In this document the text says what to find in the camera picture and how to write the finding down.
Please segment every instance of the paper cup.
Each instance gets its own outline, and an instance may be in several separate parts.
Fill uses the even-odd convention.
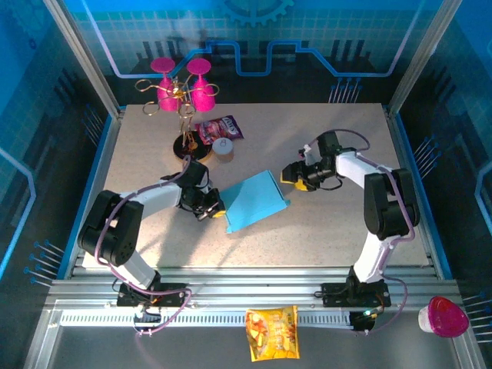
[[[221,137],[215,140],[212,150],[217,159],[223,163],[228,163],[234,157],[234,146],[229,138]]]
[[[431,327],[431,321],[429,320],[429,307],[422,308],[418,313],[418,325],[421,326],[421,330],[427,333],[433,333]]]

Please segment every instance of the blue cloth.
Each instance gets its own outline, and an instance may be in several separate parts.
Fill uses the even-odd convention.
[[[270,171],[263,171],[221,191],[228,220],[228,233],[239,231],[263,218],[284,210],[285,200]]]

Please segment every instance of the purple snack bag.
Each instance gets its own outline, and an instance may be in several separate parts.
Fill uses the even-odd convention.
[[[244,138],[238,123],[232,115],[197,123],[194,126],[206,145],[212,145],[220,137],[226,137],[230,140]]]

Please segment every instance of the robotic arm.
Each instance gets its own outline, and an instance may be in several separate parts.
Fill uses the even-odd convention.
[[[321,160],[316,161],[311,146],[305,145],[299,154],[304,159],[288,165],[281,173],[281,182],[292,183],[302,191],[317,189],[334,190],[348,178],[364,189],[364,221],[368,229],[364,248],[357,262],[351,267],[345,284],[322,284],[325,307],[374,307],[380,302],[374,297],[385,296],[384,305],[391,300],[384,283],[387,266],[395,241],[409,233],[407,221],[395,196],[388,173],[397,184],[397,192],[412,226],[420,220],[417,199],[409,171],[392,170],[373,163],[354,148],[342,148],[335,131],[327,131],[317,137]],[[339,185],[323,188],[321,184],[335,177]]]
[[[149,291],[166,291],[185,287],[183,284],[162,284],[160,274],[151,268],[136,252],[138,231],[142,219],[165,208],[179,207],[194,214],[202,221],[205,218],[218,218],[225,213],[224,203],[217,188],[212,187],[208,169],[197,161],[191,161],[181,174],[161,178],[158,182],[165,186],[143,191],[125,202],[110,223],[101,243],[99,257],[106,260],[126,281]],[[78,245],[95,256],[96,244],[103,227],[115,206],[130,193],[116,194],[102,191],[95,200],[88,217],[78,235]],[[121,296],[135,296],[131,288],[122,284]],[[118,306],[135,305],[138,299],[118,298]]]

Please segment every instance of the metal frame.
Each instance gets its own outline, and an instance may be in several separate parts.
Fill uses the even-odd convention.
[[[60,28],[61,33],[67,40],[68,45],[74,52],[75,57],[84,69],[85,74],[110,116],[118,118],[119,107],[116,97],[113,95],[95,58],[92,56],[90,49],[85,44],[83,37],[75,26],[75,22],[65,7],[65,4],[57,0],[43,0],[43,2],[52,14],[53,19]]]
[[[414,184],[417,189],[417,203],[419,209],[421,209],[421,222],[419,224],[419,231],[421,233],[422,243],[424,244],[425,251],[430,256],[432,264],[436,270],[437,277],[439,279],[451,279],[451,272],[449,264],[447,263],[446,256],[442,244],[440,243],[439,235],[437,234],[437,228],[434,224],[432,214],[428,214],[425,211],[428,208],[427,199],[424,198],[424,187],[421,183],[421,179],[418,177],[418,170],[415,165],[414,159],[411,157],[411,152],[405,149],[406,138],[400,133],[401,127],[397,123],[397,119],[386,114],[387,125],[390,130],[391,138],[393,139],[394,149],[397,153],[398,161],[402,167],[413,168]]]
[[[123,116],[124,113],[124,109],[120,110],[120,117]],[[109,122],[109,126],[105,127],[100,141],[100,145],[103,146],[102,148],[98,148],[98,151],[96,152],[96,156],[94,158],[95,162],[98,162],[92,165],[93,167],[96,165],[94,177],[93,179],[88,179],[88,184],[84,192],[84,197],[81,200],[81,207],[83,207],[83,211],[81,210],[81,208],[79,208],[78,211],[78,213],[81,213],[80,222],[78,224],[76,232],[75,228],[72,229],[72,232],[68,239],[68,245],[65,251],[66,255],[61,262],[61,270],[58,273],[59,278],[67,279],[71,277],[75,262],[77,260],[77,256],[80,254],[80,248],[77,246],[77,235],[83,224],[81,220],[87,217],[87,213],[91,209],[92,204],[94,204],[95,198],[97,197],[98,193],[104,188],[106,175],[109,171],[109,165],[111,164],[111,158],[116,146],[116,139],[118,138],[120,127],[121,118],[113,118]]]
[[[53,282],[28,352],[26,368],[48,366],[61,326],[133,325],[134,311],[115,307],[117,293],[111,288],[114,278],[107,271],[94,269],[78,272],[71,280]],[[313,295],[321,283],[343,282],[348,268],[166,268],[159,269],[159,272],[163,280],[187,283],[193,291],[190,307],[184,311],[177,326],[237,326],[242,321],[231,319],[244,316],[247,308],[295,304],[300,311],[300,326],[347,329],[350,328],[347,313],[355,310],[324,308],[322,301]],[[409,296],[406,312],[419,311],[435,294],[461,304],[456,282],[438,280],[432,267],[388,268],[387,273],[407,282]],[[404,292],[399,284],[391,282],[389,289],[393,304],[387,311],[394,313],[402,302]],[[168,309],[165,318],[174,310]],[[470,352],[466,344],[466,341],[456,343],[464,363],[467,362],[465,354]]]
[[[56,0],[44,1],[88,74],[96,92],[110,114],[117,118],[120,111],[116,100],[93,57],[83,44],[81,36],[74,29],[73,21],[66,9],[62,8]],[[408,96],[460,3],[461,0],[444,0],[391,100],[390,117],[392,118],[390,121],[394,121],[396,113]],[[396,129],[397,126],[389,125],[399,159],[405,162],[408,158],[405,150],[401,149],[402,138]],[[118,129],[115,128],[111,131],[111,139],[105,142],[97,181],[91,188],[92,197],[102,188],[117,135]],[[428,303],[429,297],[435,294],[462,304],[456,281],[442,279],[444,273],[438,262],[431,233],[425,226],[422,233],[425,247],[436,261],[435,269],[433,266],[387,269],[388,275],[403,278],[408,285],[409,297],[405,311],[419,311]],[[73,273],[66,275],[71,279],[54,281],[50,288],[28,352],[26,368],[48,367],[59,338],[59,328],[62,326],[100,327],[128,326],[130,322],[132,324],[133,310],[115,307],[117,296],[116,292],[111,289],[114,278],[105,269],[82,268],[77,256],[78,248],[75,247],[71,254]],[[159,272],[164,280],[186,283],[193,291],[190,307],[183,313],[176,325],[200,327],[209,326],[207,324],[214,326],[242,324],[242,321],[238,321],[238,317],[244,313],[246,308],[270,308],[296,304],[300,309],[301,325],[347,327],[348,309],[323,308],[321,301],[316,299],[313,293],[321,283],[343,282],[348,268],[175,268],[160,269]],[[393,304],[387,310],[395,312],[402,302],[403,288],[399,284],[390,282],[389,289]],[[169,309],[165,316],[168,317],[171,312],[172,309]],[[461,367],[485,367],[471,329],[459,338],[453,339],[453,343]]]
[[[461,2],[462,0],[443,0],[429,28],[425,32],[410,65],[408,65],[408,69],[398,84],[393,98],[391,98],[389,104],[391,117],[395,117],[400,111],[429,58],[435,52],[437,44],[446,32],[447,26],[453,20],[454,14],[460,7]]]

